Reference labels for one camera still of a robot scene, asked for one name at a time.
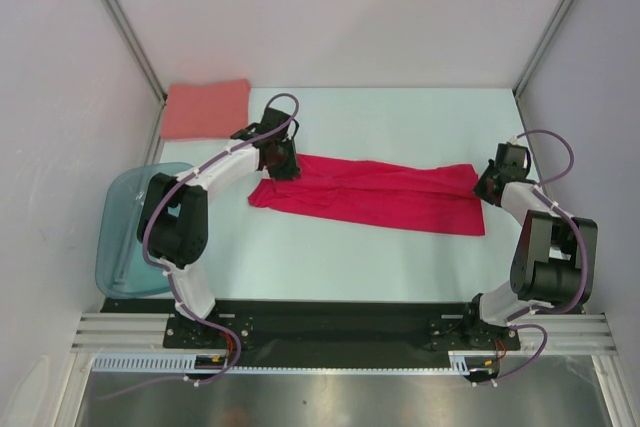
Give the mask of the red t shirt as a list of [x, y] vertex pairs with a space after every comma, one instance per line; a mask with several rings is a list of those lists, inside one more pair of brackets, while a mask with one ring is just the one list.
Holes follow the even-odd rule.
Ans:
[[446, 235], [481, 237], [479, 179], [470, 164], [418, 169], [372, 160], [298, 157], [294, 180], [261, 180], [249, 195], [254, 208]]

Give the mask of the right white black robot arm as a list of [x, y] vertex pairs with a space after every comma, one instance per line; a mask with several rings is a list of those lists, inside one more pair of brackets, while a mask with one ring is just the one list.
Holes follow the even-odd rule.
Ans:
[[527, 147], [500, 143], [473, 193], [509, 213], [521, 232], [509, 279], [476, 295], [461, 323], [473, 348], [514, 334], [511, 326], [531, 314], [573, 314], [589, 300], [595, 271], [598, 226], [568, 213], [528, 177]]

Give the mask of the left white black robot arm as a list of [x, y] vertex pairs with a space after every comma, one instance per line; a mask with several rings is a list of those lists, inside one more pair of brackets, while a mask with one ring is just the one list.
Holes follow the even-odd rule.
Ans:
[[269, 180], [297, 178], [298, 128], [294, 114], [266, 107], [259, 122], [234, 133], [211, 159], [179, 174], [155, 174], [148, 183], [137, 228], [142, 256], [167, 278], [176, 311], [189, 319], [185, 332], [199, 346], [221, 334], [220, 321], [209, 315], [215, 295], [199, 264], [209, 240], [209, 206], [256, 172]]

